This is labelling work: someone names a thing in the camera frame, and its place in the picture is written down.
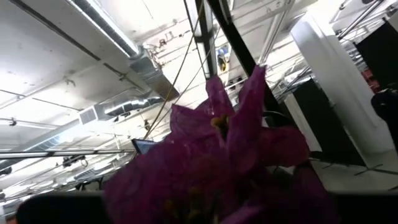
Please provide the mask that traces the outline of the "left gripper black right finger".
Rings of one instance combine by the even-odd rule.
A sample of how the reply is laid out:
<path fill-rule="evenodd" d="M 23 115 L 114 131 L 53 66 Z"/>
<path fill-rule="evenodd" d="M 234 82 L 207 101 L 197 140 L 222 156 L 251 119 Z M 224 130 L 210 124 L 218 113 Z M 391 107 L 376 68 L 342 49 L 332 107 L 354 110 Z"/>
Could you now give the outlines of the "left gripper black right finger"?
<path fill-rule="evenodd" d="M 398 192 L 330 192 L 341 224 L 398 224 Z"/>

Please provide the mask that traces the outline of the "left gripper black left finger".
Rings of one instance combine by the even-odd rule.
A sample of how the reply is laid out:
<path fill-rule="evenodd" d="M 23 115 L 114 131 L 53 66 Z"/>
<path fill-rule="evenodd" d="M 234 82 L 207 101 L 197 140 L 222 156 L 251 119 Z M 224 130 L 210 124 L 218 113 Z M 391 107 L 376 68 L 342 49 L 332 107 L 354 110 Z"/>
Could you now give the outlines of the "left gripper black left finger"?
<path fill-rule="evenodd" d="M 17 224 L 108 224 L 101 192 L 53 192 L 36 195 L 16 212 Z"/>

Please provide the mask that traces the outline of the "magenta artificial flower bunch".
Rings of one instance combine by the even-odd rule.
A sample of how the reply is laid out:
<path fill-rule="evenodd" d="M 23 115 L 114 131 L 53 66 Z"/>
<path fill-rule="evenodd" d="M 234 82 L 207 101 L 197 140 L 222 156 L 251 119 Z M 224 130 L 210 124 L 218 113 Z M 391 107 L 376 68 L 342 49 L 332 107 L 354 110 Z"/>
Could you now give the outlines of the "magenta artificial flower bunch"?
<path fill-rule="evenodd" d="M 265 70 L 235 110 L 218 77 L 195 109 L 172 106 L 170 134 L 106 184 L 113 224 L 340 224 L 295 127 L 262 125 Z"/>

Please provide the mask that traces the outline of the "tall black cabinet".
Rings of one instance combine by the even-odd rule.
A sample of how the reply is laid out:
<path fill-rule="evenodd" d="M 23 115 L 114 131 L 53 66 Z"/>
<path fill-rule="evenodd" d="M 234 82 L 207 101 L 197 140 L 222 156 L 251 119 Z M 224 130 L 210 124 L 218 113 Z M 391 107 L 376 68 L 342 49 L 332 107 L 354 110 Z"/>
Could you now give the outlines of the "tall black cabinet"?
<path fill-rule="evenodd" d="M 293 91 L 293 96 L 320 147 L 311 153 L 312 158 L 344 165 L 365 165 L 328 97 L 315 81 L 310 79 L 301 84 Z"/>

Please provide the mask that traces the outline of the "black office chair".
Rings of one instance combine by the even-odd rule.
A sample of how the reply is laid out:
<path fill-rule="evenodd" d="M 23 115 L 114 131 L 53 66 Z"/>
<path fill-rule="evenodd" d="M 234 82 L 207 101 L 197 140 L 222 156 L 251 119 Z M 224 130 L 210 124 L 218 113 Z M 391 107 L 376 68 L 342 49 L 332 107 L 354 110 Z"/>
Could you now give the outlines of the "black office chair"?
<path fill-rule="evenodd" d="M 376 114 L 386 122 L 398 152 L 398 90 L 386 88 L 376 93 L 371 98 L 371 105 Z"/>

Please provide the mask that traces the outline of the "small lit screen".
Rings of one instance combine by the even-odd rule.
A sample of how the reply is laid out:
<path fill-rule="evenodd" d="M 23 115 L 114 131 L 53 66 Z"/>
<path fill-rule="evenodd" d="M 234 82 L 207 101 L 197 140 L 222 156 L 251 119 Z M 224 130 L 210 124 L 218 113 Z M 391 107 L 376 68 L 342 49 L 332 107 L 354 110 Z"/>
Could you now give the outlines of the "small lit screen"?
<path fill-rule="evenodd" d="M 144 139 L 132 139 L 131 142 L 139 154 L 146 154 L 153 146 L 157 145 L 154 141 Z"/>

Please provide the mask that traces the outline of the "red partition panel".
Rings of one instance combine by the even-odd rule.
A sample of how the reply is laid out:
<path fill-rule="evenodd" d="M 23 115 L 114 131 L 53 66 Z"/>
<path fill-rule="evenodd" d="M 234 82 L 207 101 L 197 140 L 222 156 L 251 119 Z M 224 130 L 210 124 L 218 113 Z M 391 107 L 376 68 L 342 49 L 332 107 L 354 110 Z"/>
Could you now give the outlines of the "red partition panel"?
<path fill-rule="evenodd" d="M 362 71 L 362 76 L 369 85 L 370 89 L 372 89 L 374 93 L 377 93 L 379 91 L 379 82 L 374 78 L 372 71 L 370 71 L 370 69 L 365 69 Z"/>

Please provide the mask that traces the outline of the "slim silver ceiling duct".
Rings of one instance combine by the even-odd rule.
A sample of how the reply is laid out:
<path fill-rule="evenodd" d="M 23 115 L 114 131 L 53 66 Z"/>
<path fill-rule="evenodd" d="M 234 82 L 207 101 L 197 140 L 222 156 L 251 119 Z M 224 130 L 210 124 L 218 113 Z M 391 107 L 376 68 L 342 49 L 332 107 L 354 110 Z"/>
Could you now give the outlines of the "slim silver ceiling duct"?
<path fill-rule="evenodd" d="M 120 103 L 108 103 L 104 107 L 104 113 L 108 116 L 119 116 L 129 113 L 130 111 L 141 110 L 157 103 L 162 103 L 163 101 L 163 98 L 153 96 L 145 99 L 139 98 L 136 100 L 129 100 Z"/>

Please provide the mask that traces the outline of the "white ceiling air duct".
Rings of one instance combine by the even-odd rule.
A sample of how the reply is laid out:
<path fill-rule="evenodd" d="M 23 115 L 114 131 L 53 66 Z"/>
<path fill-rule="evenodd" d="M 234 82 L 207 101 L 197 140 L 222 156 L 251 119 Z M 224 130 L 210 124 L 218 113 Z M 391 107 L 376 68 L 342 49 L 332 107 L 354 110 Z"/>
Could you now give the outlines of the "white ceiling air duct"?
<path fill-rule="evenodd" d="M 165 76 L 154 56 L 143 46 L 129 39 L 94 0 L 67 1 L 127 56 L 127 64 L 133 74 L 151 90 L 167 101 L 179 96 L 179 92 Z"/>

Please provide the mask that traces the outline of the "black frame beam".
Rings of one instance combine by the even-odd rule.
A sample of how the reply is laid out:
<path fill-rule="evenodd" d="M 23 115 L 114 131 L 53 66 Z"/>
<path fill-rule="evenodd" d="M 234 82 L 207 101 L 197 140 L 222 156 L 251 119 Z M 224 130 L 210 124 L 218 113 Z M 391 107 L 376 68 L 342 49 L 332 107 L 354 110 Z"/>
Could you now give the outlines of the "black frame beam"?
<path fill-rule="evenodd" d="M 227 18 L 226 9 L 224 9 L 224 7 L 221 5 L 221 0 L 207 0 L 207 2 L 228 42 L 231 44 L 232 49 L 237 56 L 243 70 L 245 71 L 246 75 L 250 77 L 257 64 L 250 54 L 232 19 Z M 264 106 L 266 109 L 266 114 L 273 119 L 271 124 L 279 127 L 289 123 L 288 119 L 282 114 L 279 104 L 267 84 L 265 84 L 264 90 Z"/>

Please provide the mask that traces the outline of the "black frame bar with lights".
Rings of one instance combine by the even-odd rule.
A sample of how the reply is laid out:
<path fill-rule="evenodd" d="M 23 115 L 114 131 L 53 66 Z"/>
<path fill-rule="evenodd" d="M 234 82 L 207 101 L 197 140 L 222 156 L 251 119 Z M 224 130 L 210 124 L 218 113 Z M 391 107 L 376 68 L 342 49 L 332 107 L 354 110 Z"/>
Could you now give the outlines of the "black frame bar with lights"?
<path fill-rule="evenodd" d="M 195 3 L 197 18 L 195 19 L 195 41 L 198 44 L 203 64 L 205 79 L 209 80 L 218 72 L 215 52 L 215 26 L 208 0 L 192 0 Z"/>

